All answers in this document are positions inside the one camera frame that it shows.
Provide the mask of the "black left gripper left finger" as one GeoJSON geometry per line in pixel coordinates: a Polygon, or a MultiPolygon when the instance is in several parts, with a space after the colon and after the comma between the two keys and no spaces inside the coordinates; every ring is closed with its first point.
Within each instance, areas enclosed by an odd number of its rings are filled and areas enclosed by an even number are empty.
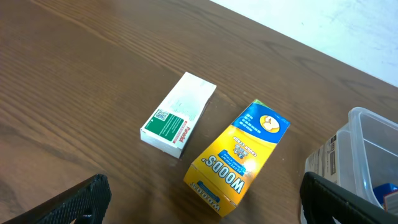
{"type": "Polygon", "coordinates": [[[101,223],[111,201],[104,174],[96,174],[6,223],[101,223]]]}

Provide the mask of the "blue Kool Fever box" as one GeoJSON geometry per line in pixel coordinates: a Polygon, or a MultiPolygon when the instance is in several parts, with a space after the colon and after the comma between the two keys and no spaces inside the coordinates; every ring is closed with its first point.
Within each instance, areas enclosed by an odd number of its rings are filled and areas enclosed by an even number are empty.
{"type": "Polygon", "coordinates": [[[384,205],[384,196],[397,190],[397,186],[391,183],[382,184],[373,188],[374,195],[380,205],[384,205]]]}

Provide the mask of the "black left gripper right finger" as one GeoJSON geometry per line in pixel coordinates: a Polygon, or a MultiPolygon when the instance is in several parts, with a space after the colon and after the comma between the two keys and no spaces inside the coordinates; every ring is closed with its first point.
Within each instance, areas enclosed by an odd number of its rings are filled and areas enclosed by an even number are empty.
{"type": "Polygon", "coordinates": [[[305,173],[300,198],[308,224],[397,223],[397,216],[314,172],[305,173]]]}

